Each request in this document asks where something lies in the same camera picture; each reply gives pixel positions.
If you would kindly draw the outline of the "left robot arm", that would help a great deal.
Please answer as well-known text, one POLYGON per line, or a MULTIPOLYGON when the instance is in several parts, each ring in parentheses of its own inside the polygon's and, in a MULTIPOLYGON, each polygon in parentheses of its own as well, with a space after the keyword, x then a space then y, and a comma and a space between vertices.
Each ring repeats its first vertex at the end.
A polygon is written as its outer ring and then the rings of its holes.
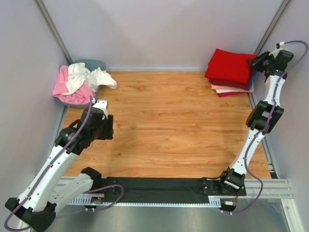
POLYGON ((9 220, 16 216, 38 232, 47 230, 57 214, 74 198, 83 193, 96 194, 102 188, 101 173, 86 167, 81 173, 58 191, 55 186, 64 172, 94 140, 113 138, 113 116, 106 106, 95 103, 84 109, 80 119, 62 129, 52 151, 30 185, 16 198, 9 198, 5 207, 10 214, 4 222, 8 231, 9 220))

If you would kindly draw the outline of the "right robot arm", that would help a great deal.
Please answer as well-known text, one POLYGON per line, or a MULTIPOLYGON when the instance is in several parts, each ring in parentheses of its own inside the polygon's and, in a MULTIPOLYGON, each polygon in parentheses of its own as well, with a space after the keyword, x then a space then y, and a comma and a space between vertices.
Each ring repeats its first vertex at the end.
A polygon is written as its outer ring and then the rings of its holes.
POLYGON ((236 193, 244 187, 248 165, 265 135, 270 133, 284 113, 280 96, 285 83, 288 63, 294 57, 292 52, 277 49, 250 59, 247 63, 266 77, 266 96, 250 113, 246 125, 248 127, 244 144, 226 171, 223 171, 217 183, 218 191, 223 195, 236 193))

